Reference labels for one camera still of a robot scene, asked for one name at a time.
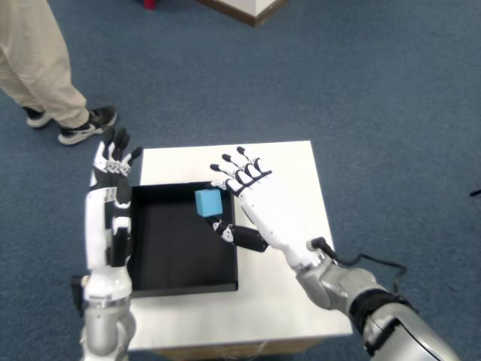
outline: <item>blue block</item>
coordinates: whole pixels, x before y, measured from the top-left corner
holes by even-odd
[[[219,190],[195,191],[195,205],[201,217],[210,217],[222,214],[222,200]]]

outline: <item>black sneaker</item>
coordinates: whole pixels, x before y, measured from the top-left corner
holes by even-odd
[[[52,117],[44,111],[34,111],[27,107],[23,110],[27,113],[27,124],[32,128],[43,128],[52,120]]]
[[[89,120],[82,126],[74,129],[60,128],[59,142],[64,145],[80,143],[92,135],[102,134],[117,119],[117,112],[113,107],[94,109],[89,111],[89,113]]]

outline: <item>black tray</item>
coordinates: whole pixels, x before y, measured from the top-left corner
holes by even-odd
[[[172,296],[237,289],[236,248],[197,215],[196,190],[206,183],[132,188],[133,296]],[[221,191],[222,218],[232,222],[231,196]]]

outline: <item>beige pants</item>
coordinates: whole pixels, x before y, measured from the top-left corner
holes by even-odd
[[[46,111],[62,126],[88,120],[47,0],[0,0],[0,87],[20,106]]]

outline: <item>black cable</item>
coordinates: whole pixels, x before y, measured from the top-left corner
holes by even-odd
[[[314,248],[320,249],[322,252],[324,252],[327,256],[331,257],[334,261],[336,261],[340,265],[345,265],[345,266],[356,265],[359,263],[361,259],[364,258],[364,259],[370,260],[371,262],[397,268],[399,272],[394,277],[394,281],[392,283],[392,289],[394,290],[394,293],[396,295],[399,294],[399,285],[401,284],[401,279],[407,272],[407,267],[405,265],[402,265],[396,262],[386,261],[384,259],[369,256],[368,254],[364,254],[364,253],[360,253],[356,258],[351,260],[345,260],[345,259],[339,258],[339,256],[337,256],[337,253],[334,252],[334,250],[331,248],[331,246],[328,244],[328,242],[325,240],[324,237],[313,239],[311,241],[311,245]]]
[[[474,192],[469,193],[470,197],[476,197],[481,194],[481,190],[475,190]]]
[[[399,272],[394,277],[394,280],[392,282],[392,289],[394,290],[394,293],[396,295],[399,294],[399,284],[401,283],[402,277],[407,272],[407,267],[405,265],[402,265],[402,264],[396,263],[396,262],[386,261],[384,259],[379,259],[379,258],[376,258],[376,257],[369,256],[368,254],[363,254],[363,253],[360,253],[356,258],[351,259],[349,261],[346,261],[345,259],[340,259],[339,257],[334,258],[334,260],[337,261],[337,263],[339,263],[341,265],[348,265],[349,266],[349,265],[356,265],[363,258],[368,259],[371,262],[379,263],[381,265],[387,265],[387,266],[392,267],[392,268],[397,268],[399,270]]]

